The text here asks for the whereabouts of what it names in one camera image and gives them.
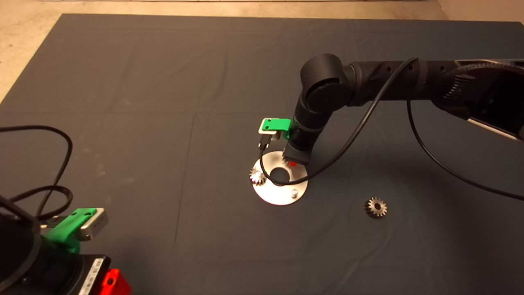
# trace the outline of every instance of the barcode label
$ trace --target barcode label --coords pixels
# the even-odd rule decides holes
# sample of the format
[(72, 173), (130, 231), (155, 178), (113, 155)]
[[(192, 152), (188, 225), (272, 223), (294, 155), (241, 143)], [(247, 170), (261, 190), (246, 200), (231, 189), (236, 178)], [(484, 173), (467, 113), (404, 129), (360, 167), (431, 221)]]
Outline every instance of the barcode label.
[(88, 276), (85, 278), (84, 285), (82, 285), (82, 289), (80, 289), (78, 295), (89, 295), (91, 287), (93, 287), (93, 283), (95, 282), (96, 276), (98, 275), (98, 272), (100, 271), (100, 266), (103, 262), (104, 258), (95, 259), (93, 265), (91, 266), (91, 269), (88, 272)]

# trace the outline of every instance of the center hole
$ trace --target center hole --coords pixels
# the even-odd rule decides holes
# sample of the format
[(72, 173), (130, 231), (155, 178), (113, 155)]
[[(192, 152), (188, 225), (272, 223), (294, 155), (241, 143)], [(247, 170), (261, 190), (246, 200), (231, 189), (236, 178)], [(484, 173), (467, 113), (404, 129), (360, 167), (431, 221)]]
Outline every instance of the center hole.
[(272, 178), (278, 181), (289, 181), (289, 173), (286, 169), (282, 167), (277, 167), (271, 170), (271, 173), (269, 173), (269, 176), (271, 176)]

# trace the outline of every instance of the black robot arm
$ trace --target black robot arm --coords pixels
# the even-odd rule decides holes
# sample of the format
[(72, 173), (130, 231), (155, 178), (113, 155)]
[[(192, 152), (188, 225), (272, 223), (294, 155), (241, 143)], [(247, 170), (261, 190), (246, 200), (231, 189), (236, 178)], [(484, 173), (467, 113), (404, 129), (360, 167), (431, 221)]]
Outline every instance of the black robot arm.
[[(300, 72), (302, 91), (284, 150), (286, 160), (308, 164), (331, 114), (363, 106), (402, 61), (343, 65), (335, 55), (313, 57)], [(524, 61), (416, 59), (381, 100), (431, 100), (438, 108), (512, 139), (524, 138)]]

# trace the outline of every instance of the metal plate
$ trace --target metal plate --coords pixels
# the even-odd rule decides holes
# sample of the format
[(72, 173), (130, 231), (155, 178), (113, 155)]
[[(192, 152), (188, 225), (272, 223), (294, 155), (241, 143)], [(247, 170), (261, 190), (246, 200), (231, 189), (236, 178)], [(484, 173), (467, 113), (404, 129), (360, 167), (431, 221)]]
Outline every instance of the metal plate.
[[(264, 168), (268, 173), (271, 173), (275, 168), (284, 168), (289, 173), (289, 180), (297, 180), (299, 178), (307, 176), (307, 171), (303, 165), (297, 164), (295, 167), (289, 166), (282, 158), (283, 153), (281, 151), (274, 151), (262, 156), (264, 161)], [(258, 160), (254, 167), (262, 171), (260, 168), (260, 160)], [(308, 188), (308, 182), (302, 182), (296, 185), (285, 185), (278, 186), (267, 180), (264, 184), (256, 185), (253, 184), (253, 189), (256, 191), (258, 196), (264, 201), (278, 206), (284, 206), (292, 204), (298, 201), (305, 193)], [(296, 196), (293, 196), (293, 190), (297, 190)]]

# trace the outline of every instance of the cable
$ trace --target cable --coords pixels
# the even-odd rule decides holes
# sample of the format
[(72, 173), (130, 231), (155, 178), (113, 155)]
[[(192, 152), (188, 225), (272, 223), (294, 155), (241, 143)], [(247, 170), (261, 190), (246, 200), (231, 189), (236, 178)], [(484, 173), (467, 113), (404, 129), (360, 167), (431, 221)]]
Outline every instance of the cable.
[(413, 121), (413, 114), (411, 113), (411, 100), (408, 99), (406, 103), (407, 103), (407, 108), (408, 108), (409, 124), (411, 125), (411, 130), (413, 131), (413, 135), (415, 135), (415, 138), (417, 139), (417, 142), (419, 143), (420, 147), (424, 150), (426, 155), (428, 155), (438, 166), (440, 166), (442, 169), (446, 170), (448, 173), (450, 173), (451, 175), (455, 176), (456, 178), (460, 179), (461, 181), (463, 181), (463, 182), (465, 182), (467, 184), (471, 184), (471, 185), (473, 185), (475, 187), (478, 187), (480, 189), (483, 189), (483, 190), (491, 192), (491, 193), (495, 193), (495, 194), (499, 194), (499, 195), (502, 195), (502, 196), (506, 196), (506, 197), (510, 197), (510, 198), (513, 198), (513, 199), (524, 201), (524, 196), (520, 196), (520, 195), (516, 195), (516, 194), (500, 191), (498, 189), (491, 188), (489, 186), (485, 186), (485, 185), (476, 183), (476, 182), (474, 182), (472, 180), (469, 180), (469, 179), (461, 176), (459, 173), (456, 173), (455, 171), (449, 169), (446, 165), (442, 164), (442, 162), (440, 162), (428, 150), (428, 148), (426, 147), (426, 145), (424, 144), (424, 142), (420, 138), (420, 135), (419, 135), (419, 133), (417, 131), (417, 128), (415, 127), (415, 122)]
[(347, 142), (342, 146), (342, 148), (326, 164), (324, 164), (322, 167), (320, 167), (317, 171), (315, 171), (315, 172), (313, 172), (311, 174), (308, 174), (306, 177), (303, 177), (303, 178), (300, 178), (300, 179), (297, 179), (297, 180), (294, 180), (294, 181), (288, 181), (288, 182), (286, 182), (286, 181), (279, 181), (279, 180), (276, 180), (276, 179), (272, 178), (267, 173), (267, 171), (264, 169), (264, 163), (262, 161), (262, 156), (264, 155), (264, 150), (266, 149), (267, 146), (264, 145), (264, 144), (261, 144), (260, 145), (260, 156), (259, 156), (260, 168), (262, 169), (262, 172), (267, 177), (267, 179), (269, 179), (270, 181), (272, 181), (273, 183), (278, 184), (278, 185), (299, 184), (299, 183), (302, 183), (304, 181), (312, 179), (313, 177), (317, 176), (322, 171), (326, 170), (331, 165), (333, 165), (333, 163), (335, 163), (350, 148), (351, 144), (353, 144), (353, 142), (355, 141), (357, 136), (360, 134), (362, 128), (366, 125), (369, 117), (371, 116), (371, 114), (373, 113), (375, 108), (377, 107), (377, 104), (382, 99), (382, 97), (384, 96), (386, 91), (389, 89), (391, 84), (394, 82), (394, 80), (397, 78), (397, 76), (404, 69), (406, 69), (410, 64), (412, 64), (416, 60), (418, 60), (418, 58), (412, 57), (412, 58), (404, 61), (397, 69), (395, 69), (395, 71), (391, 74), (391, 76), (389, 76), (389, 78), (386, 80), (386, 82), (384, 83), (384, 85), (382, 86), (380, 91), (378, 92), (378, 94), (375, 97), (375, 99), (371, 102), (371, 105), (367, 109), (367, 111), (364, 114), (364, 116), (362, 117), (360, 123), (357, 125), (357, 127), (355, 128), (355, 130), (351, 134), (350, 138), (347, 140)]
[[(58, 184), (58, 182), (60, 181), (60, 178), (62, 178), (62, 174), (64, 173), (64, 170), (66, 170), (66, 167), (67, 167), (67, 165), (69, 163), (69, 159), (71, 158), (71, 153), (73, 151), (73, 141), (62, 130), (59, 130), (57, 128), (50, 127), (50, 126), (44, 126), (44, 125), (22, 125), (22, 126), (0, 127), (0, 133), (1, 132), (24, 131), (24, 130), (45, 130), (45, 131), (50, 131), (50, 132), (53, 132), (53, 133), (56, 133), (56, 134), (60, 135), (67, 142), (67, 151), (65, 153), (64, 160), (62, 162), (62, 165), (60, 166), (60, 169), (58, 170), (57, 176), (54, 178), (53, 186), (56, 186)], [(52, 191), (53, 191), (53, 189), (50, 189), (47, 192), (47, 194), (43, 197), (42, 201), (40, 202), (40, 205), (38, 206), (38, 209), (36, 211), (36, 217), (37, 218), (41, 218), (41, 214), (42, 214), (43, 208), (45, 207), (47, 201), (49, 200), (49, 197), (51, 196)]]
[(49, 191), (49, 192), (56, 191), (56, 192), (62, 193), (65, 196), (66, 200), (65, 200), (64, 205), (62, 205), (58, 209), (55, 209), (45, 214), (40, 214), (39, 216), (36, 216), (38, 220), (47, 220), (55, 215), (58, 215), (64, 212), (67, 208), (69, 208), (69, 205), (71, 205), (71, 202), (73, 201), (73, 193), (68, 188), (60, 186), (60, 185), (46, 185), (46, 186), (33, 188), (24, 193), (21, 193), (19, 195), (16, 195), (10, 198), (9, 201), (14, 203), (14, 202), (21, 201), (35, 194), (38, 194), (40, 192), (45, 192), (45, 191)]

